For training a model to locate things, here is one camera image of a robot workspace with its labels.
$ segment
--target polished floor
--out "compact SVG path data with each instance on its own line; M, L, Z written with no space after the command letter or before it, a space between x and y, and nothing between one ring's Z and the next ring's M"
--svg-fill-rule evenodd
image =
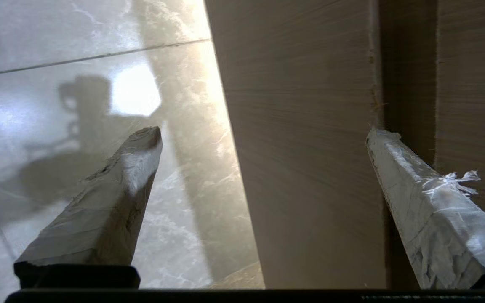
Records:
M134 131L164 150L133 265L208 287L256 264L200 0L0 0L0 302L14 260Z

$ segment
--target torn plastic wrap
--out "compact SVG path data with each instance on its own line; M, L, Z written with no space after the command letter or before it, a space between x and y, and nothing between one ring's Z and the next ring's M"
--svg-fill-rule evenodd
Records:
M420 287L471 288L485 275L485 212L460 182L477 172L441 176L384 130L366 144Z

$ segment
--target wood grain panel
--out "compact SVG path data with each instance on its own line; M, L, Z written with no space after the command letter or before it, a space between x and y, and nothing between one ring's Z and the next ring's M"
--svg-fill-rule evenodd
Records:
M485 1L439 1L437 144L441 174L475 169L485 211Z
M385 287L371 2L206 4L266 286Z
M387 130L433 164L437 0L380 0Z

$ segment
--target marble veining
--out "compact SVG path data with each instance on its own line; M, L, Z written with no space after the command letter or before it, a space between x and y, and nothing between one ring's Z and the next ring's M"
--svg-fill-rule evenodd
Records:
M0 51L15 53L0 52L0 301L19 287L15 257L79 191L79 180L146 126L160 126L164 150L133 259L141 287L207 287L256 263L212 42L201 28L203 3L6 2L0 0ZM16 16L3 21L12 10ZM81 29L60 36L52 25L66 18L80 19L96 37L79 42ZM132 25L140 18L145 35ZM39 25L9 38L35 19ZM134 51L30 68L121 45ZM21 58L28 52L38 56Z

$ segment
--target glossy floor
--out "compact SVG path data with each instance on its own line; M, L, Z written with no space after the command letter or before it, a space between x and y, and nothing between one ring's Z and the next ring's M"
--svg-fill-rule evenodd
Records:
M77 182L144 126L164 150L141 286L206 287L258 261L209 38L196 0L0 0L0 301Z

